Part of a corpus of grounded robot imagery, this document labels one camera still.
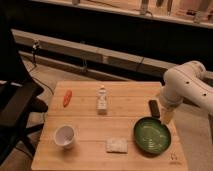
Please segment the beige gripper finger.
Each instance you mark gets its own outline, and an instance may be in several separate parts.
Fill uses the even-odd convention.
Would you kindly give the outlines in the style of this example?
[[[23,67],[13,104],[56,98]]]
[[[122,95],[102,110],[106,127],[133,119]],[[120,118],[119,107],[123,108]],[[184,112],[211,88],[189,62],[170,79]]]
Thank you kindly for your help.
[[[163,119],[162,122],[164,124],[169,124],[170,121],[173,118],[174,115],[174,109],[173,108],[163,108],[162,109]]]

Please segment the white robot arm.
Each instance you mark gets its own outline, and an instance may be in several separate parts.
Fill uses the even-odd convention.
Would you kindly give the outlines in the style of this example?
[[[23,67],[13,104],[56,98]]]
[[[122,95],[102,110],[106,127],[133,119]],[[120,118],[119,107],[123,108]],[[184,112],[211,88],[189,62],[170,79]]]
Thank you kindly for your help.
[[[159,93],[162,105],[163,124],[169,124],[177,108],[186,98],[213,116],[213,87],[203,79],[205,66],[199,61],[190,61],[168,69],[163,76],[165,85]]]

